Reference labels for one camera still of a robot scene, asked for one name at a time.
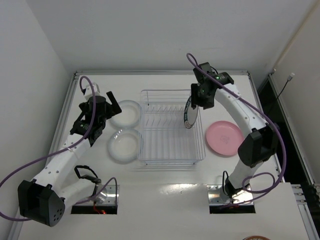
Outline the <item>pink plastic plate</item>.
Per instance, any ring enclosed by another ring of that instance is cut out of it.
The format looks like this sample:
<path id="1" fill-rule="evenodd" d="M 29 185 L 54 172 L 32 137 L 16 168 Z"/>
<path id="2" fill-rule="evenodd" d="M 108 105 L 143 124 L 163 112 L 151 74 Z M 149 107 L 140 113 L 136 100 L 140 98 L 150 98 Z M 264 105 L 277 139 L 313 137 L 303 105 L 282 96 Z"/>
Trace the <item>pink plastic plate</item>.
<path id="1" fill-rule="evenodd" d="M 212 123 L 205 132 L 208 146 L 217 154 L 231 157 L 238 154 L 244 141 L 240 128 L 232 122 L 220 120 Z"/>

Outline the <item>green rimmed white plate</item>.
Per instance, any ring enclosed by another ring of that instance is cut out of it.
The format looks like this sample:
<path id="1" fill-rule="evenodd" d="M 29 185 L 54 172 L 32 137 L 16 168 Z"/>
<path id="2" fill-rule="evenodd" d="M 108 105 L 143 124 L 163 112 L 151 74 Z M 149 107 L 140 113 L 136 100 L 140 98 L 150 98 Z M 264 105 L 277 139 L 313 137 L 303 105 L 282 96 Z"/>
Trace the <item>green rimmed white plate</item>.
<path id="1" fill-rule="evenodd" d="M 198 117 L 198 105 L 192 104 L 192 97 L 190 96 L 185 104 L 183 113 L 183 122 L 186 129 L 191 129 Z"/>

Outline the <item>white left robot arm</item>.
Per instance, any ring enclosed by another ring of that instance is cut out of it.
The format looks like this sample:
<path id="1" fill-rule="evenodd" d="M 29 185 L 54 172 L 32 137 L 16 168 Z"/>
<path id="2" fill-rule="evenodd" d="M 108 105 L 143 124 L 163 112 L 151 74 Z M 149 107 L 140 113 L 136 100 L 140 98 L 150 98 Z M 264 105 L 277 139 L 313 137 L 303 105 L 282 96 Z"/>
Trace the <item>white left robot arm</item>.
<path id="1" fill-rule="evenodd" d="M 78 181 L 63 187 L 77 161 L 102 135 L 106 121 L 122 112 L 111 91 L 106 96 L 91 96 L 79 105 L 81 114 L 74 122 L 62 148 L 31 181 L 18 186 L 20 214 L 41 224 L 54 227 L 65 210 L 88 198 L 95 199 L 102 181 L 94 173 L 79 175 Z"/>

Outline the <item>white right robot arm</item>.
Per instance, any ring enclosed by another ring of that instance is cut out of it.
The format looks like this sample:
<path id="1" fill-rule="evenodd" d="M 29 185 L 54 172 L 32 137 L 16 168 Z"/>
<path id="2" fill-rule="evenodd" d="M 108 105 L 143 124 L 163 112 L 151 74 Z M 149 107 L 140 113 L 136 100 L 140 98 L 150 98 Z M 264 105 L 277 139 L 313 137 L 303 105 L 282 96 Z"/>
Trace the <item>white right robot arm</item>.
<path id="1" fill-rule="evenodd" d="M 266 116 L 244 100 L 231 76 L 222 72 L 205 75 L 194 70 L 197 83 L 191 85 L 191 97 L 186 107 L 210 109 L 218 101 L 237 123 L 244 141 L 238 148 L 239 161 L 221 187 L 225 199 L 231 199 L 246 189 L 256 171 L 276 152 L 280 138 L 277 125 L 267 122 Z"/>

